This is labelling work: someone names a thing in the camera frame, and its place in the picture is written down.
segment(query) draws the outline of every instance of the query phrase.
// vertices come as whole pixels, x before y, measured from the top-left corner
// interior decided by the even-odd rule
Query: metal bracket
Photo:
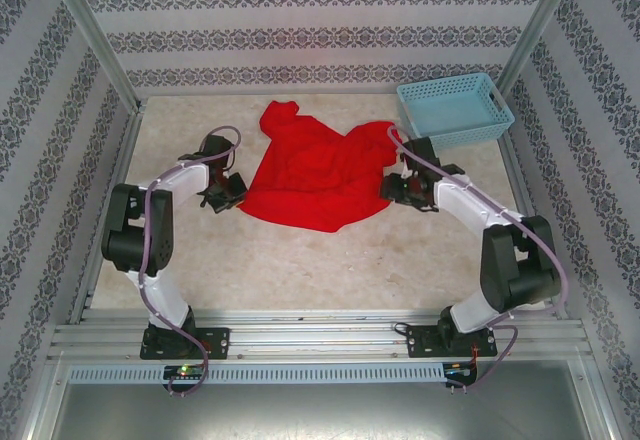
[[[449,346],[445,345],[436,325],[408,325],[401,334],[407,338],[409,358],[464,358],[495,357],[498,354],[493,332],[485,328],[477,332],[456,335]]]
[[[193,349],[187,356],[176,355],[176,352],[159,350],[153,339],[148,337],[145,331],[145,339],[140,347],[142,360],[201,360],[202,353],[199,349]],[[228,328],[197,328],[196,338],[207,350],[210,360],[226,360],[229,353],[229,338],[231,330]]]

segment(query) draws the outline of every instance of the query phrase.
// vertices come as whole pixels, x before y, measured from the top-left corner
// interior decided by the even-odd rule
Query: speckled floor
[[[340,133],[399,120],[395,95],[154,97],[147,105],[128,183],[149,181],[197,150],[216,126],[243,134],[234,171],[247,185],[269,139],[258,120],[271,100],[294,100]],[[515,208],[496,142],[448,150],[444,163]],[[234,209],[215,215],[192,198],[175,213],[170,269],[186,301],[214,309],[441,309],[479,286],[480,240],[448,213],[391,205],[336,234],[272,225]],[[91,308],[140,308],[137,289],[104,263]]]

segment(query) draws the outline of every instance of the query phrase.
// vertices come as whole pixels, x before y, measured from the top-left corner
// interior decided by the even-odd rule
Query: light blue basket
[[[408,133],[437,151],[497,140],[515,120],[486,73],[400,85],[398,99]]]

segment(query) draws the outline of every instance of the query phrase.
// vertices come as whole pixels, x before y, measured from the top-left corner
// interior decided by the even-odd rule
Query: wall
[[[624,438],[640,437],[640,3],[562,0],[511,100],[535,208],[553,221]]]
[[[75,300],[128,113],[61,0],[0,0],[0,439]]]
[[[497,77],[538,0],[88,0],[140,96]]]

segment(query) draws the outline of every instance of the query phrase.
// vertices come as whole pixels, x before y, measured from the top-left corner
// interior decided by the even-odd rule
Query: metal panel
[[[622,439],[594,359],[567,362],[591,438]]]
[[[58,420],[69,381],[70,368],[45,365],[22,436],[23,440],[49,440]]]
[[[69,385],[56,439],[589,438],[566,365],[510,363],[475,393],[436,384]]]

